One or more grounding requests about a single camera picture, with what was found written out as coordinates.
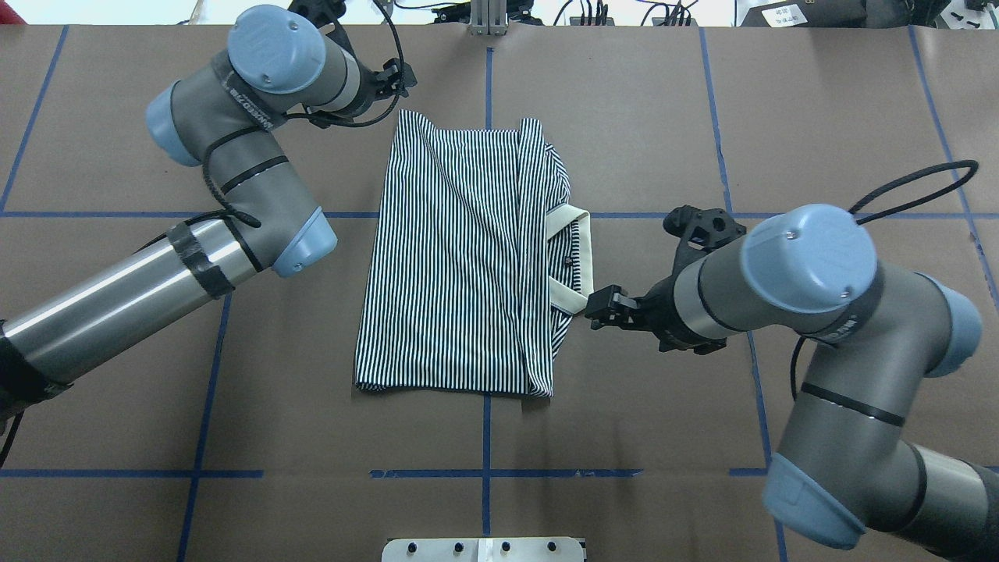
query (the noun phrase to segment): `gray robotic arm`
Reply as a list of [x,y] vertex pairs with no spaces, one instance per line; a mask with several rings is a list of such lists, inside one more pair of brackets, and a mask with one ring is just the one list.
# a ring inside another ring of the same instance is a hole
[[819,343],[767,474],[774,517],[835,548],[870,527],[951,560],[999,560],[999,475],[900,439],[922,378],[956,370],[978,344],[966,297],[878,262],[867,232],[829,205],[746,236],[719,209],[679,208],[665,227],[682,237],[673,275],[637,299],[598,291],[586,316],[594,329],[651,331],[663,351],[709,353],[771,324]]
[[154,140],[174,160],[203,164],[225,209],[175,225],[109,270],[0,323],[0,420],[58,395],[256,273],[294,275],[336,246],[271,130],[297,104],[309,108],[310,120],[351,123],[386,96],[350,52],[276,6],[241,15],[227,47],[167,88],[146,114]]

